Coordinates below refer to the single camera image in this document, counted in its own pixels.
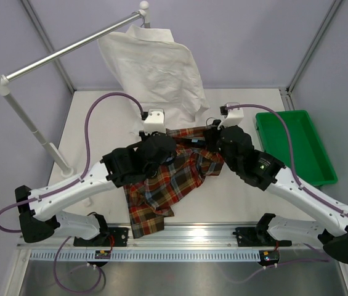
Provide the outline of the plaid flannel shirt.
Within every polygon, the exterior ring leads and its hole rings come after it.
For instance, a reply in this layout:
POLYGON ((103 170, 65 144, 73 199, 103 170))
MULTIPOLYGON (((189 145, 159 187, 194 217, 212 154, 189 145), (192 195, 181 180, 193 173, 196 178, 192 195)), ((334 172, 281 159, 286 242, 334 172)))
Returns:
POLYGON ((135 239, 164 230, 164 219, 174 216, 171 208, 207 177, 218 176, 223 158, 195 140, 204 140, 207 127, 167 130, 177 141, 177 157, 168 166, 161 166, 155 177, 123 187, 132 236, 135 239))

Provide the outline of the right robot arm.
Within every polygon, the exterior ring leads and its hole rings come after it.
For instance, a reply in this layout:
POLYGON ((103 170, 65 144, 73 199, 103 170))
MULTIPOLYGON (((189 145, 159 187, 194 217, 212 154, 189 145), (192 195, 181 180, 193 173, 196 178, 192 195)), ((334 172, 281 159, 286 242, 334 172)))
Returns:
POLYGON ((256 150, 250 135, 239 126, 212 126, 203 135, 207 149, 217 152, 247 185, 281 197, 312 217, 304 221, 264 214, 253 230, 260 244, 281 241, 310 244, 348 265, 348 205, 303 181, 293 167, 256 150))

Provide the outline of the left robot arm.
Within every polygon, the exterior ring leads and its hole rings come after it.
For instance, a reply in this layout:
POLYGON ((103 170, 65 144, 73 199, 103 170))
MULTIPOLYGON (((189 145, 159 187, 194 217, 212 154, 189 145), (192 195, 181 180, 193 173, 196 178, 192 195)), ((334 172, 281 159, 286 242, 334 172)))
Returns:
POLYGON ((52 236, 67 236, 74 237, 76 246, 103 246, 111 236, 103 215, 82 216, 65 209, 93 195, 145 181, 175 157, 175 140, 167 134, 154 133, 143 141, 104 155, 83 175, 47 188, 16 188, 23 240, 30 244, 52 236))

